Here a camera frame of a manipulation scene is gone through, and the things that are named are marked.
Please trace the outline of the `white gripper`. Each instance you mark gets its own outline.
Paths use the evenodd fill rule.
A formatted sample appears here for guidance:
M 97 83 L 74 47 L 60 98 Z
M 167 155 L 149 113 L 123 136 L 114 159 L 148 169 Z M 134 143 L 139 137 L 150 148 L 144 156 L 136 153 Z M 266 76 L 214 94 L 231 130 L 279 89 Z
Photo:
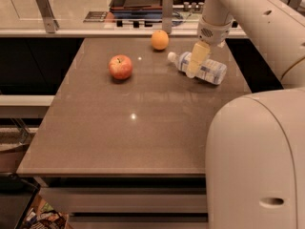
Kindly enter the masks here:
M 204 18 L 199 19 L 197 36 L 201 41 L 196 42 L 193 46 L 191 59 L 186 70 L 186 75 L 189 78 L 196 76 L 201 63 L 208 58 L 211 52 L 210 45 L 217 45 L 218 48 L 223 48 L 226 45 L 224 40 L 229 34 L 232 23 L 233 21 L 224 25 L 213 25 Z

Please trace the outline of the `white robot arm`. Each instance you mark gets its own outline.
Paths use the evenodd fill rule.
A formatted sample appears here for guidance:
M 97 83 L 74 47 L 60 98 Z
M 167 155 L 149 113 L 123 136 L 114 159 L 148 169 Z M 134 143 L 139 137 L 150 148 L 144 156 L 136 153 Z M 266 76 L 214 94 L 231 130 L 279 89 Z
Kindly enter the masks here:
M 209 229 L 305 229 L 305 19 L 279 0 L 205 0 L 200 42 L 219 44 L 233 21 L 282 87 L 236 98 L 214 116 Z

